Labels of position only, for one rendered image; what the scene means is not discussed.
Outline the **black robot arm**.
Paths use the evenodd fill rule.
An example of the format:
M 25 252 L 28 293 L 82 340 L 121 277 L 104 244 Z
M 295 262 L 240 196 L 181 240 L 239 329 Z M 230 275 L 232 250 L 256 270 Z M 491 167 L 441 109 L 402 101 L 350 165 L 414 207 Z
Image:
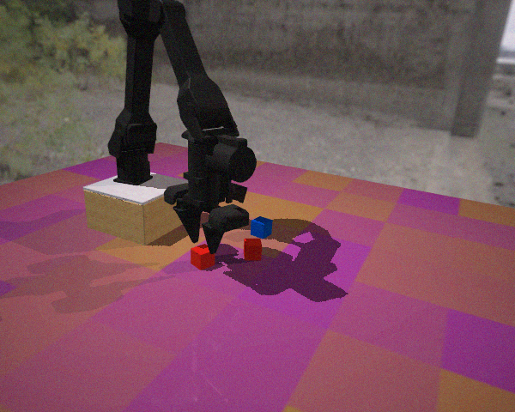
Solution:
M 205 72 L 184 5 L 175 0 L 118 0 L 118 8 L 128 45 L 124 110 L 107 144 L 117 161 L 118 177 L 113 182 L 140 185 L 153 178 L 148 154 L 155 151 L 157 124 L 148 110 L 154 45 L 161 34 L 179 84 L 177 103 L 187 128 L 181 136 L 188 140 L 188 168 L 225 177 L 221 194 L 226 203 L 243 203 L 247 187 L 231 181 L 247 181 L 257 159 L 247 139 L 236 137 L 239 132 L 227 101 Z

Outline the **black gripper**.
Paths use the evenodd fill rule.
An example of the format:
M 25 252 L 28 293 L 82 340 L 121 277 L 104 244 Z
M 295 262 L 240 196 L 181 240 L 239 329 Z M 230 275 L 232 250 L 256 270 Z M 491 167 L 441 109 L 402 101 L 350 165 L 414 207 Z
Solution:
M 192 243 L 197 243 L 202 212 L 209 213 L 209 221 L 202 223 L 203 232 L 210 254 L 216 253 L 225 232 L 248 226 L 249 213 L 241 207 L 225 202 L 221 194 L 221 180 L 226 179 L 213 172 L 198 172 L 188 168 L 183 173 L 188 183 L 168 186 L 164 191 L 164 201 L 173 206 L 182 221 Z

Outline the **red cube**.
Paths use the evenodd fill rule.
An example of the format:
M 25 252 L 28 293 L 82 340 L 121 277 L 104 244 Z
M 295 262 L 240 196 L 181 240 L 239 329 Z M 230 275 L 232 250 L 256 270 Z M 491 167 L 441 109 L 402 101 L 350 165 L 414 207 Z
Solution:
M 244 239 L 245 260 L 261 261 L 262 243 L 261 239 Z
M 199 245 L 191 248 L 191 264 L 200 270 L 215 265 L 215 254 L 210 254 L 207 245 Z

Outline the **blue cube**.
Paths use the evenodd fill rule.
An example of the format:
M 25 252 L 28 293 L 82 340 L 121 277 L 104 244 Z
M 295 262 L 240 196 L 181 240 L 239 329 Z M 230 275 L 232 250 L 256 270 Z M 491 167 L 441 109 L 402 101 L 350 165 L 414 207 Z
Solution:
M 265 239 L 272 233 L 272 221 L 271 219 L 264 218 L 262 216 L 257 217 L 251 221 L 251 235 L 256 236 L 260 239 Z

